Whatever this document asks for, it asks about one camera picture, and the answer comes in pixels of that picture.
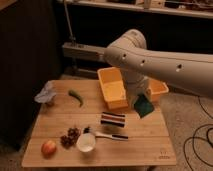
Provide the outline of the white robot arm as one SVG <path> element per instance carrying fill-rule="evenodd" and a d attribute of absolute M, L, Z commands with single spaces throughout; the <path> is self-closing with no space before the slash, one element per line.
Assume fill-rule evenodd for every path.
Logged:
<path fill-rule="evenodd" d="M 212 54 L 148 50 L 144 35 L 130 29 L 107 46 L 104 59 L 121 70 L 125 89 L 133 95 L 145 93 L 151 77 L 213 99 Z"/>

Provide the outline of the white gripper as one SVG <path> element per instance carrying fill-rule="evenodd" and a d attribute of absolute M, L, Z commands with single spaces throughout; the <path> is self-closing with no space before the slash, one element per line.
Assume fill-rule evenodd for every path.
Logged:
<path fill-rule="evenodd" d="M 149 80 L 147 78 L 142 79 L 136 83 L 125 83 L 125 89 L 128 99 L 128 104 L 133 105 L 140 94 L 144 94 L 149 87 Z"/>

